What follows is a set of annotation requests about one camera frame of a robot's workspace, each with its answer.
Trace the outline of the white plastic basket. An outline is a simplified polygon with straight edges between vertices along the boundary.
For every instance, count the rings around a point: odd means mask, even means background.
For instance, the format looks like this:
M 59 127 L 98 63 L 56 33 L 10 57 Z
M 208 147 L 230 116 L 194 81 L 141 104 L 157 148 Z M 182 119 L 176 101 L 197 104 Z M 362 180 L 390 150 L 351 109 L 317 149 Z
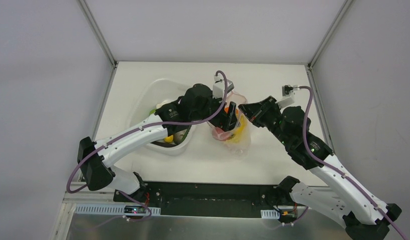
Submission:
M 163 102 L 172 102 L 179 96 L 183 96 L 186 90 L 190 87 L 190 85 L 178 83 L 170 79 L 162 78 L 155 80 L 142 91 L 136 100 L 134 100 L 126 121 L 126 127 L 132 127 L 144 120 L 149 116 L 150 111 L 156 108 L 156 105 Z M 195 126 L 190 126 L 185 139 L 180 144 L 165 147 L 149 143 L 144 147 L 164 155 L 178 156 L 187 149 L 187 146 L 193 137 L 195 128 Z

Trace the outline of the yellow napa cabbage toy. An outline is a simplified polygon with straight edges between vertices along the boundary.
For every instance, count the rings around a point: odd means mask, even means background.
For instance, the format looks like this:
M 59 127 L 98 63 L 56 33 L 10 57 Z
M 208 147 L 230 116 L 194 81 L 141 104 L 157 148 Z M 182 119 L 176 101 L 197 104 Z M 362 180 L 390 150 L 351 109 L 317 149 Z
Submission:
M 240 116 L 240 120 L 238 121 L 235 129 L 231 132 L 232 133 L 232 137 L 228 140 L 230 143 L 240 143 L 243 139 L 243 135 L 244 132 L 246 130 L 247 127 L 247 119 L 245 118 L 245 116 L 242 114 Z

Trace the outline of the orange toy fruit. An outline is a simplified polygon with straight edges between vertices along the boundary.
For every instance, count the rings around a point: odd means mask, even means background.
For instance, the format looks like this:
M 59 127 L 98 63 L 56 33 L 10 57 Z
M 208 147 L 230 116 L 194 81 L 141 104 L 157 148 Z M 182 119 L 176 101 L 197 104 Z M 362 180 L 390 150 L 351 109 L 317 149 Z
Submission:
M 224 108 L 224 111 L 226 112 L 226 113 L 228 113 L 228 111 L 229 111 L 229 107 L 225 107 Z M 235 108 L 235 115 L 238 117 L 239 116 L 239 109 L 236 107 Z

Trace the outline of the red apple toy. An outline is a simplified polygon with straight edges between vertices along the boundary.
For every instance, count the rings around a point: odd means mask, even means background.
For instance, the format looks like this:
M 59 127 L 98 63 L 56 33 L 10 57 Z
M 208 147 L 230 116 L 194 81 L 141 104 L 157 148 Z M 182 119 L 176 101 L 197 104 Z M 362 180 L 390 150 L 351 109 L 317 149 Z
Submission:
M 212 137 L 218 141 L 227 141 L 232 137 L 232 133 L 229 131 L 223 131 L 221 128 L 214 128 L 211 131 Z

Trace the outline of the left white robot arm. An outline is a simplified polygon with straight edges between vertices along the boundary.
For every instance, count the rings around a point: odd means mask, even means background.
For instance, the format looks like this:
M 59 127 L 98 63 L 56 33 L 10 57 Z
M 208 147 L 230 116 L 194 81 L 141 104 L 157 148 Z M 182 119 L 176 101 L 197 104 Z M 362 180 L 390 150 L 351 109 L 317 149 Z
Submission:
M 81 139 L 77 162 L 86 187 L 90 191 L 113 188 L 126 193 L 131 201 L 140 202 L 145 196 L 140 176 L 115 167 L 115 163 L 144 145 L 188 129 L 192 123 L 209 122 L 224 130 L 234 129 L 236 105 L 231 102 L 225 106 L 233 89 L 231 81 L 218 81 L 213 88 L 197 83 L 119 134 L 97 141 L 89 136 Z

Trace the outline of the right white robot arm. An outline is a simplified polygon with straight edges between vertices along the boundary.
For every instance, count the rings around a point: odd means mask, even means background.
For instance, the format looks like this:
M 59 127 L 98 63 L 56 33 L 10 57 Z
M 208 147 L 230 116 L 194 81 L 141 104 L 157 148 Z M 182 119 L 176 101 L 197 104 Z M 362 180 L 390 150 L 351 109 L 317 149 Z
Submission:
M 291 159 L 320 178 L 337 195 L 316 191 L 287 176 L 276 188 L 277 200 L 307 206 L 345 229 L 353 240 L 382 240 L 401 208 L 371 194 L 340 163 L 331 148 L 309 132 L 311 120 L 299 106 L 282 110 L 269 96 L 256 103 L 241 104 L 240 111 L 256 127 L 267 128 L 285 147 Z

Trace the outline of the clear zip top bag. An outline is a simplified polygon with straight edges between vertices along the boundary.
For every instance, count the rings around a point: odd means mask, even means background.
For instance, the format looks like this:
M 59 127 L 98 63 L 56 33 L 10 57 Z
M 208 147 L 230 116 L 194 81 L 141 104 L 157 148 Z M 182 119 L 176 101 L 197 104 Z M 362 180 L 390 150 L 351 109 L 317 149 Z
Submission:
M 212 137 L 238 156 L 246 154 L 251 143 L 249 122 L 238 108 L 246 103 L 245 96 L 230 92 L 223 112 L 207 123 Z

